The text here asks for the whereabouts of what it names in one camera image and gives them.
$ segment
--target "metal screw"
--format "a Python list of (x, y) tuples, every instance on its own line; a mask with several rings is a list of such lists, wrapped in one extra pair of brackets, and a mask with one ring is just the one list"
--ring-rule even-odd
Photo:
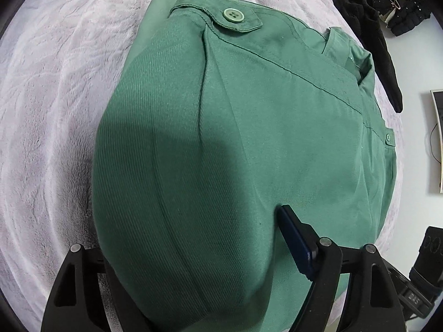
[(322, 237), (320, 239), (320, 245), (322, 245), (324, 247), (328, 247), (328, 246), (332, 245), (332, 241), (327, 237)]
[(374, 245), (370, 244), (370, 243), (367, 244), (365, 246), (365, 248), (366, 248), (367, 252), (369, 252), (369, 253), (375, 253), (375, 251), (377, 251), (377, 248)]
[(81, 249), (81, 246), (78, 243), (71, 246), (71, 252), (79, 252), (80, 249)]

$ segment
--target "green button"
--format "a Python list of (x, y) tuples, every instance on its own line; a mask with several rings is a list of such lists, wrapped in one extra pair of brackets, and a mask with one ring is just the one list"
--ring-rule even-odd
[(244, 15), (237, 9), (226, 9), (223, 11), (223, 17), (229, 22), (239, 23), (244, 20)]

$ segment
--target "green twill fabric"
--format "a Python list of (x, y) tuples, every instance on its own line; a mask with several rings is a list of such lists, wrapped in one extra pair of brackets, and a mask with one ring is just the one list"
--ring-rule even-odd
[(396, 155), (374, 76), (340, 28), (153, 0), (97, 131), (92, 203), (104, 256), (160, 331), (291, 326), (310, 282), (278, 204), (339, 245), (375, 241)]

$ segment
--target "cable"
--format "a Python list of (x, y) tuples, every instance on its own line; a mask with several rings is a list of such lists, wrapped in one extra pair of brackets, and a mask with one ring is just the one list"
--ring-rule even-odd
[(431, 134), (429, 135), (429, 146), (431, 147), (431, 154), (432, 154), (432, 157), (434, 158), (434, 160), (436, 160), (439, 164), (442, 164), (441, 161), (437, 160), (437, 158), (434, 156), (434, 153), (433, 153), (433, 151), (432, 151), (431, 137), (432, 137), (432, 133), (434, 132), (434, 130), (436, 129), (436, 127), (437, 127), (437, 124), (434, 126), (434, 128), (433, 128), (432, 131), (431, 131)]

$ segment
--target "seam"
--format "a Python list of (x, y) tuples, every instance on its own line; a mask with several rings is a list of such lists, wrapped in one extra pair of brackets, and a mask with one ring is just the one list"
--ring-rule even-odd
[(273, 9), (273, 8), (267, 7), (267, 6), (259, 5), (259, 4), (255, 3), (255, 2), (242, 1), (242, 0), (237, 0), (237, 1), (245, 2), (245, 3), (240, 3), (240, 4), (243, 5), (243, 6), (246, 6), (246, 7), (249, 7), (248, 4), (253, 4), (254, 7), (250, 7), (251, 9), (259, 9), (259, 10), (263, 10), (263, 11), (276, 11), (276, 12), (280, 12), (280, 13), (285, 15), (286, 19), (289, 20), (289, 17), (290, 17), (291, 19), (299, 21), (300, 23), (302, 23), (309, 30), (313, 30), (316, 33), (318, 33), (326, 41), (325, 37), (320, 32), (318, 32), (315, 28), (312, 28), (312, 27), (308, 26), (303, 20), (300, 20), (300, 19), (292, 16), (291, 14), (288, 14), (287, 12), (284, 12), (284, 11), (281, 11), (281, 10), (277, 10), (277, 9)]
[(198, 14), (197, 12), (192, 11), (192, 10), (190, 10), (190, 12), (193, 13), (193, 14), (195, 14), (195, 15), (197, 15), (198, 17), (200, 17), (200, 19), (202, 19), (202, 20), (204, 21), (204, 23), (210, 28), (210, 30), (214, 33), (214, 35), (216, 35), (216, 36), (217, 36), (220, 40), (222, 40), (223, 42), (225, 42), (225, 43), (227, 43), (227, 44), (230, 44), (230, 45), (232, 45), (232, 46), (234, 46), (234, 47), (240, 48), (240, 49), (242, 49), (242, 50), (248, 51), (249, 53), (251, 53), (251, 54), (253, 54), (253, 55), (257, 56), (257, 57), (260, 57), (261, 59), (264, 59), (265, 61), (268, 61), (268, 62), (270, 62), (271, 64), (274, 64), (275, 66), (278, 66), (278, 67), (282, 68), (283, 70), (285, 70), (285, 71), (291, 73), (292, 75), (297, 76), (297, 77), (300, 77), (302, 80), (306, 81), (307, 83), (311, 84), (312, 86), (314, 86), (314, 87), (318, 88), (319, 90), (322, 90), (322, 91), (326, 92), (327, 94), (329, 94), (329, 95), (331, 95), (331, 96), (334, 96), (336, 99), (342, 101), (344, 104), (346, 104), (347, 106), (349, 106), (350, 108), (352, 108), (354, 111), (356, 111), (357, 113), (359, 113), (359, 114), (362, 116), (362, 120), (363, 120), (362, 123), (363, 123), (363, 126), (365, 126), (366, 128), (372, 130), (372, 131), (375, 133), (375, 135), (378, 136), (378, 138), (379, 138), (383, 143), (385, 143), (385, 139), (384, 139), (384, 138), (381, 138), (381, 136), (380, 136), (380, 135), (379, 135), (379, 134), (378, 134), (378, 133), (372, 128), (372, 127), (367, 126), (367, 125), (365, 124), (365, 121), (364, 121), (364, 119), (363, 119), (363, 114), (362, 114), (360, 111), (358, 111), (357, 109), (355, 109), (353, 106), (349, 105), (349, 103), (347, 103), (346, 101), (344, 101), (344, 100), (342, 100), (341, 98), (337, 97), (337, 96), (334, 95), (333, 93), (331, 93), (331, 92), (325, 90), (324, 88), (318, 87), (317, 85), (315, 85), (315, 84), (312, 83), (311, 81), (309, 81), (309, 80), (305, 79), (304, 77), (302, 77), (302, 76), (300, 76), (300, 75), (298, 75), (298, 74), (292, 72), (291, 70), (288, 70), (287, 68), (285, 68), (285, 67), (283, 67), (283, 66), (280, 66), (278, 63), (276, 63), (276, 62), (274, 62), (274, 61), (271, 61), (271, 60), (269, 60), (269, 59), (267, 59), (267, 58), (265, 58), (265, 57), (263, 57), (263, 56), (260, 56), (260, 55), (258, 55), (257, 53), (248, 50), (247, 48), (244, 48), (244, 47), (241, 47), (241, 46), (239, 46), (239, 45), (233, 44), (232, 42), (229, 42), (229, 41), (227, 41), (227, 40), (221, 38), (221, 37), (220, 37), (220, 36), (219, 36), (219, 35), (213, 30), (212, 26), (211, 26), (210, 24), (208, 24), (208, 22), (203, 18), (203, 16), (201, 16), (200, 14)]
[(197, 279), (195, 276), (191, 273), (190, 266), (186, 259), (183, 257), (182, 250), (180, 249), (180, 244), (177, 240), (176, 234), (173, 232), (171, 221), (168, 218), (168, 215), (166, 213), (166, 204), (164, 201), (164, 198), (161, 194), (161, 184), (160, 184), (160, 178), (159, 178), (159, 172), (157, 170), (157, 144), (156, 144), (156, 136), (153, 136), (152, 139), (152, 170), (154, 172), (154, 180), (155, 180), (155, 189), (156, 189), (156, 195), (157, 199), (159, 201), (160, 211), (163, 217), (163, 221), (165, 222), (166, 230), (168, 232), (168, 235), (171, 239), (172, 246), (174, 247), (174, 250), (178, 254), (178, 258), (183, 264), (184, 268), (186, 269), (186, 272), (188, 273), (188, 276), (193, 284), (193, 287), (195, 288), (195, 291), (197, 292), (198, 296), (200, 297), (201, 301), (204, 303), (205, 308), (208, 308), (209, 304), (205, 298), (205, 295), (203, 294), (203, 291), (199, 288), (199, 285), (197, 283)]
[[(222, 74), (220, 73), (220, 67), (218, 66), (218, 63), (217, 63), (217, 61), (216, 61), (215, 59), (214, 59), (214, 63), (215, 63), (215, 65), (216, 65), (216, 67), (217, 67), (217, 72), (218, 72), (218, 74), (219, 74), (219, 76), (220, 76), (220, 79), (223, 81)], [(242, 149), (243, 149), (244, 157), (245, 157), (245, 159), (246, 159), (246, 162), (248, 163), (249, 170), (252, 171), (252, 169), (251, 169), (251, 165), (250, 165), (250, 163), (249, 163), (248, 154), (246, 153), (246, 149), (244, 148), (243, 138), (241, 137), (240, 129), (239, 129), (239, 127), (238, 127), (238, 122), (237, 122), (237, 119), (236, 119), (236, 117), (235, 117), (234, 110), (233, 110), (233, 108), (232, 108), (231, 99), (229, 98), (229, 95), (228, 95), (227, 92), (226, 92), (225, 82), (224, 82), (224, 81), (223, 81), (223, 90), (225, 91), (226, 98), (227, 98), (228, 101), (229, 101), (229, 107), (231, 108), (231, 113), (232, 113), (232, 116), (234, 117), (235, 127), (237, 128), (237, 132), (238, 132), (238, 134), (239, 134), (239, 136), (240, 136), (241, 147), (242, 147)], [(254, 190), (255, 190), (255, 193), (256, 193), (256, 196), (257, 196), (258, 200), (260, 201), (261, 205), (264, 206), (264, 204), (263, 204), (263, 202), (262, 202), (262, 200), (261, 200), (261, 198), (260, 198), (260, 195), (258, 194), (258, 190), (257, 190), (257, 186), (256, 186), (256, 184), (255, 184), (255, 180), (253, 180), (253, 186), (254, 186)]]
[(290, 24), (290, 23), (287, 21), (288, 19), (282, 19), (280, 16), (276, 16), (276, 15), (274, 15), (274, 14), (270, 14), (268, 11), (266, 11), (266, 12), (260, 12), (260, 14), (268, 15), (268, 16), (273, 16), (273, 17), (277, 17), (278, 19), (280, 19), (281, 21), (283, 21), (285, 24), (287, 24), (287, 27), (289, 27), (289, 30), (291, 31), (292, 37), (294, 37), (294, 39), (296, 39), (296, 40), (301, 40), (301, 41), (303, 42), (302, 38), (300, 37), (300, 35), (298, 34), (298, 32), (295, 30), (294, 25), (293, 25), (293, 24)]
[[(331, 35), (332, 31), (336, 31), (336, 30), (335, 30), (336, 28), (337, 28), (337, 26), (332, 26), (332, 27), (329, 28), (329, 36)], [(325, 48), (323, 49), (322, 54), (323, 54), (324, 51), (326, 50), (326, 46), (327, 46), (327, 44), (328, 44), (328, 42), (329, 42), (329, 39), (330, 39), (330, 37), (328, 37), (328, 39), (327, 39), (327, 41), (326, 41), (326, 45), (325, 45)], [(354, 54), (352, 53), (352, 46), (351, 46), (351, 45), (349, 46), (349, 54), (354, 55)], [(358, 68), (359, 70), (362, 69), (362, 66), (358, 66), (358, 65), (355, 63), (355, 60), (349, 58), (349, 55), (348, 55), (348, 60), (351, 60), (351, 62), (354, 64), (354, 66), (355, 66), (356, 68)]]
[(325, 47), (323, 47), (322, 55), (324, 55), (325, 51), (328, 51), (327, 49), (329, 49), (329, 50), (331, 49), (330, 46), (334, 42), (334, 40), (335, 40), (335, 33), (333, 33), (332, 29), (330, 28), (328, 39), (327, 40), (325, 39), (326, 43), (325, 43)]
[(202, 78), (202, 85), (200, 86), (200, 92), (199, 92), (199, 113), (197, 116), (197, 131), (199, 134), (199, 151), (200, 153), (202, 152), (202, 99), (203, 99), (203, 85), (205, 84), (205, 79), (206, 79), (206, 72), (207, 72), (207, 65), (208, 65), (208, 53), (207, 53), (207, 48), (206, 48), (206, 44), (204, 42), (204, 35), (205, 32), (203, 31), (202, 34), (202, 45), (203, 45), (203, 52), (205, 54), (205, 67), (203, 69), (203, 78)]
[(180, 4), (180, 5), (175, 5), (172, 10), (175, 11), (177, 9), (181, 9), (181, 8), (187, 8), (187, 7), (192, 7), (194, 9), (203, 11), (206, 15), (210, 16), (211, 19), (213, 19), (214, 21), (217, 22), (218, 25), (223, 26), (224, 28), (227, 28), (228, 30), (232, 30), (232, 31), (236, 31), (236, 32), (241, 32), (241, 33), (246, 33), (246, 32), (250, 32), (253, 30), (256, 30), (257, 28), (260, 28), (262, 26), (262, 24), (258, 23), (256, 25), (252, 24), (252, 23), (247, 23), (245, 26), (245, 28), (241, 28), (241, 24), (239, 24), (239, 27), (235, 27), (235, 26), (230, 26), (228, 24), (222, 23), (220, 22), (216, 16), (214, 16), (214, 14), (206, 7), (201, 6), (201, 5), (194, 5), (191, 3), (185, 3), (185, 4)]
[[(215, 32), (214, 32), (214, 24), (216, 24), (217, 26), (220, 26), (216, 21), (213, 21), (212, 19), (211, 19), (211, 25), (212, 25), (212, 28), (210, 29), (211, 31), (212, 31), (212, 33), (214, 33), (220, 40), (222, 40), (222, 41), (224, 41), (225, 42), (225, 40), (223, 40), (221, 37), (219, 37)], [(275, 58), (275, 59), (278, 59), (278, 57), (276, 56), (276, 55), (274, 55), (274, 53), (273, 52), (268, 52), (268, 54), (269, 55), (271, 55), (273, 58)]]

